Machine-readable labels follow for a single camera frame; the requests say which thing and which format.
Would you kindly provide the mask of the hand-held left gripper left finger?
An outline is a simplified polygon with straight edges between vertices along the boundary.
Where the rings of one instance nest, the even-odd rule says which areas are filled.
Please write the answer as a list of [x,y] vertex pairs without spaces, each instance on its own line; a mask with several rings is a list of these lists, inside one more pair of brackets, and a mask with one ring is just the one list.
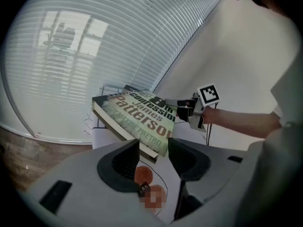
[[68,157],[23,199],[50,227],[163,227],[174,220],[175,170],[151,163],[129,140]]

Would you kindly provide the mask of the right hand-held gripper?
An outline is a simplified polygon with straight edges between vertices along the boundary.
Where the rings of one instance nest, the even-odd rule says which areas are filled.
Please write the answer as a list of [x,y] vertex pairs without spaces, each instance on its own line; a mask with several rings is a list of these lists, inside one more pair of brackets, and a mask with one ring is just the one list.
[[219,94],[214,84],[199,87],[191,99],[165,99],[168,106],[177,107],[179,119],[189,123],[193,130],[206,132],[203,113],[208,106],[220,102]]

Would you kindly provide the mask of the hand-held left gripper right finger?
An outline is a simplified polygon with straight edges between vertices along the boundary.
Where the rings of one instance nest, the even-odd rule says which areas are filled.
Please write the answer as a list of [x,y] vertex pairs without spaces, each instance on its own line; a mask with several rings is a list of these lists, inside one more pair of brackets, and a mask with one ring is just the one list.
[[169,160],[180,177],[174,220],[181,219],[214,198],[229,182],[245,151],[218,148],[169,138]]

